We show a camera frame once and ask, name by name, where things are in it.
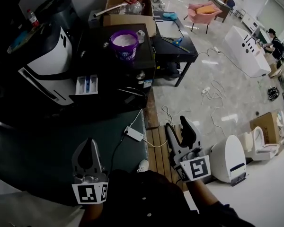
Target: black appliance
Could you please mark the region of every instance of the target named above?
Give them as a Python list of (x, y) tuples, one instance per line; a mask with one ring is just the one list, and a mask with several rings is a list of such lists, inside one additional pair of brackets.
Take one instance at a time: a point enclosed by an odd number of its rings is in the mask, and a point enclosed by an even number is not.
[[(145, 32), (144, 43), (139, 44), (133, 61), (120, 61), (109, 46), (109, 38), (120, 30)], [(155, 60), (145, 24), (116, 25), (84, 31), (74, 63), (78, 76), (97, 74), (101, 109), (116, 113), (144, 108), (152, 87)], [(92, 96), (71, 96), (78, 102)]]
[(35, 14), (40, 23), (55, 21), (66, 33), (78, 19), (71, 0), (46, 0), (36, 9)]

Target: black sleeve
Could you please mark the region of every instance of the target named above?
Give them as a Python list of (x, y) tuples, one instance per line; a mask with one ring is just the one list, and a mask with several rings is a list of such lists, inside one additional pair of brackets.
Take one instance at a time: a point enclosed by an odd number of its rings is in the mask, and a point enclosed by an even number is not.
[(242, 220), (237, 215), (236, 211), (229, 206), (223, 205), (220, 202), (200, 210), (202, 219), (208, 219), (210, 226), (224, 227), (255, 227), (254, 225)]

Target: white cable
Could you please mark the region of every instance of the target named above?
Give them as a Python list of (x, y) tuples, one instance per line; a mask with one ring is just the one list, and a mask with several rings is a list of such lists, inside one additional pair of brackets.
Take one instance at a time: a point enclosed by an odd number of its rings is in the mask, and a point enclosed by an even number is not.
[[(146, 139), (143, 138), (142, 140), (144, 140), (146, 143), (150, 144)], [(164, 146), (166, 143), (167, 143), (167, 140), (160, 146), (154, 146), (153, 144), (150, 144), (150, 145), (154, 148), (160, 148), (161, 146)]]
[(166, 121), (169, 121), (169, 123), (170, 123), (171, 125), (173, 125), (172, 118), (175, 117), (175, 116), (177, 116), (179, 113), (181, 113), (181, 112), (191, 112), (191, 110), (180, 110), (180, 111), (179, 111), (178, 113), (176, 113), (175, 115), (171, 115), (171, 114), (169, 113), (169, 108), (168, 108), (166, 105), (163, 105), (163, 106), (162, 106), (162, 110), (167, 113), (168, 117), (170, 117), (170, 119), (165, 119), (165, 120), (166, 120)]
[[(217, 84), (219, 84), (219, 85), (223, 88), (223, 93), (213, 84), (213, 82), (216, 82)], [(214, 112), (215, 112), (218, 108), (224, 108), (223, 98), (224, 98), (224, 96), (225, 96), (225, 89), (224, 89), (224, 87), (223, 87), (219, 82), (217, 82), (216, 80), (212, 80), (212, 81), (211, 81), (211, 84), (212, 84), (212, 86), (213, 86), (215, 89), (218, 90), (218, 92), (220, 93), (220, 95), (219, 95), (217, 92), (214, 92), (213, 95), (211, 95), (211, 94), (209, 93), (209, 91), (207, 91), (206, 93), (201, 92), (201, 96), (203, 97), (203, 98), (202, 98), (202, 103), (201, 103), (201, 105), (203, 105), (203, 99), (204, 99), (205, 96), (207, 96), (207, 98), (208, 98), (209, 100), (212, 100), (212, 99), (221, 99), (221, 100), (222, 100), (223, 106), (222, 106), (222, 107), (215, 107), (215, 109), (214, 109), (214, 111), (211, 113), (210, 117), (212, 118), (212, 121), (213, 121), (214, 126), (221, 128), (221, 129), (222, 129), (222, 132), (223, 132), (223, 134), (224, 134), (224, 136), (226, 137), (226, 134), (224, 133), (223, 128), (222, 128), (220, 125), (217, 125), (217, 124), (214, 122), (214, 120), (213, 120), (213, 114), (214, 114)]]
[(140, 111), (138, 112), (136, 118), (131, 122), (131, 124), (129, 125), (129, 128), (133, 125), (133, 123), (136, 121), (136, 119), (138, 118), (139, 114), (141, 113), (142, 109), (140, 109)]

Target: table leg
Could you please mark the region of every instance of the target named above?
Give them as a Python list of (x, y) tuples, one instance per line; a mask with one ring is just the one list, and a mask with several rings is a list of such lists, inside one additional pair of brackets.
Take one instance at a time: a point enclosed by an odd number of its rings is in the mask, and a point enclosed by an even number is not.
[(179, 86), (180, 82), (182, 81), (183, 77), (185, 76), (186, 72), (188, 71), (190, 65), (191, 65), (191, 62), (186, 63), (184, 70), (181, 73), (181, 76), (179, 77), (178, 81), (175, 84), (175, 87)]

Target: concrete floor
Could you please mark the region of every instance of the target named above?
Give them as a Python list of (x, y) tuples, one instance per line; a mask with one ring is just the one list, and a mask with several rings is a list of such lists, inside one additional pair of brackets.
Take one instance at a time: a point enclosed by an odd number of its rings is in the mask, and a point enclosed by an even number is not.
[[(192, 22), (188, 18), (183, 20), (187, 15), (188, 4), (207, 1), (163, 0), (166, 4), (165, 10), (176, 12), (182, 24), (190, 27)], [(192, 32), (189, 27), (186, 29), (199, 53), (206, 52), (208, 48), (216, 46), (238, 65), (239, 63), (231, 56), (229, 48), (223, 41), (233, 25), (247, 30), (234, 15), (228, 16), (224, 23), (221, 18), (212, 21), (208, 28), (208, 34), (206, 34), (206, 25), (203, 24), (195, 24)], [(174, 87), (176, 80), (165, 79), (155, 80), (153, 87), (161, 125), (164, 125), (168, 119), (167, 114), (162, 110), (164, 105), (168, 106), (171, 115), (177, 114), (180, 110), (191, 111), (179, 113), (173, 117), (173, 123), (180, 123), (180, 115), (193, 121), (204, 136), (203, 146), (207, 150), (225, 137), (221, 128), (215, 127), (211, 119), (211, 113), (215, 107), (221, 107), (224, 103), (224, 108), (215, 111), (213, 119), (217, 125), (223, 128), (226, 137), (250, 131), (249, 121), (256, 118), (256, 111), (262, 115), (284, 107), (282, 95), (273, 102), (270, 102), (267, 96), (267, 90), (270, 87), (279, 88), (282, 94), (283, 90), (278, 79), (270, 79), (268, 76), (251, 79), (236, 68), (224, 55), (216, 54), (213, 51), (210, 51), (209, 55), (210, 57), (204, 53), (199, 55), (179, 87)], [(223, 103), (220, 99), (209, 100), (204, 97), (203, 105), (201, 105), (203, 98), (201, 91), (204, 88), (210, 87), (211, 94), (217, 92), (211, 85), (212, 80), (218, 81), (225, 89)]]

